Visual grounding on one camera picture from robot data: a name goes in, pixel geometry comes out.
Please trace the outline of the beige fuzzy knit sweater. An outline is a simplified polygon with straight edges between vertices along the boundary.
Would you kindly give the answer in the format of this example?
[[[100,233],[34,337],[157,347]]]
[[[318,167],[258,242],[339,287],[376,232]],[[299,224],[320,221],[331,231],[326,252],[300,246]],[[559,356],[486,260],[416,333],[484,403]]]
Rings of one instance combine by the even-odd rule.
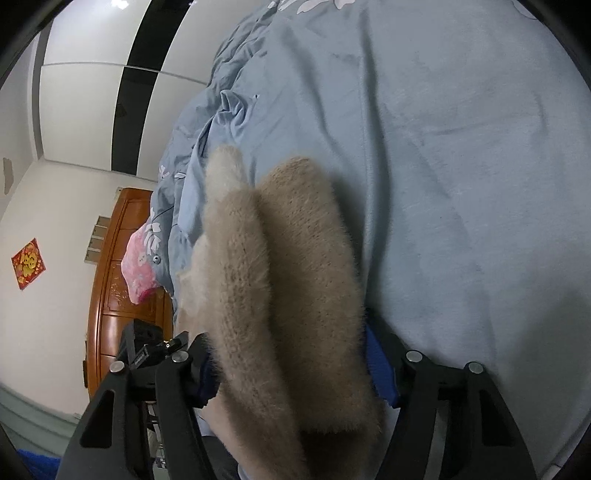
[[[200,417],[245,475],[360,478],[383,413],[353,247],[318,164],[294,157],[250,185],[242,154],[215,149],[178,280],[179,325],[207,337],[221,376]]]

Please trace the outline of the orange wooden headboard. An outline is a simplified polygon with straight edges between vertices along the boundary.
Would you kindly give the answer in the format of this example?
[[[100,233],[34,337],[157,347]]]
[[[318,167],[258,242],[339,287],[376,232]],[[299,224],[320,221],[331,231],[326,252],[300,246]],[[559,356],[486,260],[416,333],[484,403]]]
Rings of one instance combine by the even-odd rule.
[[[147,220],[151,193],[124,188],[114,206],[100,253],[90,297],[85,355],[85,385],[93,396],[115,360],[127,323],[139,319],[172,337],[172,303],[159,288],[141,304],[131,303],[120,264],[130,236]]]

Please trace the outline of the pink floral pillow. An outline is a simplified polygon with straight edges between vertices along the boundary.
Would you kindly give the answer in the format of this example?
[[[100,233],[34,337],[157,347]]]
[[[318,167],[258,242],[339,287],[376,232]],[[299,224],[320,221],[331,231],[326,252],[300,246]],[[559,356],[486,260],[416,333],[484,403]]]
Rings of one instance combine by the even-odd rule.
[[[155,261],[160,260],[160,232],[157,222],[147,221],[127,242],[121,261],[121,273],[132,304],[140,304],[160,287],[154,271]]]

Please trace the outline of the white black-striped wardrobe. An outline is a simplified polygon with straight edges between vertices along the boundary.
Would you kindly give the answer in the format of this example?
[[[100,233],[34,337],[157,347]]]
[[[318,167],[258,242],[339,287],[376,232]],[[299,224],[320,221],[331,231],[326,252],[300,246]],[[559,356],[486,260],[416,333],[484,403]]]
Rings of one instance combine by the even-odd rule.
[[[222,40],[257,1],[70,2],[40,70],[47,160],[154,181],[184,106],[205,88]]]

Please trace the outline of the light blue floral duvet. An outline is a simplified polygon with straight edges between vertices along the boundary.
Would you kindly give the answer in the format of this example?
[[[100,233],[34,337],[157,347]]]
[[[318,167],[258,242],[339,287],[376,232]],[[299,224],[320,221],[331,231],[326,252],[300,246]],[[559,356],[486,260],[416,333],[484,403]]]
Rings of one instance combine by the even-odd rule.
[[[590,89],[539,1],[270,1],[235,21],[160,160],[153,257],[176,294],[206,157],[257,181],[314,158],[367,303],[409,345],[499,380],[535,469],[590,424]]]

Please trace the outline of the red paper wall decoration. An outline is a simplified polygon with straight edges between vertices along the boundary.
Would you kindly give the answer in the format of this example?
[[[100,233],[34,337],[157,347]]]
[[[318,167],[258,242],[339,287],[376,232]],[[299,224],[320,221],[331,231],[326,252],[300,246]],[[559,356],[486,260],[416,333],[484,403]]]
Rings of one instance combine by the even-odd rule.
[[[20,290],[24,290],[46,270],[35,238],[11,258],[11,263]]]

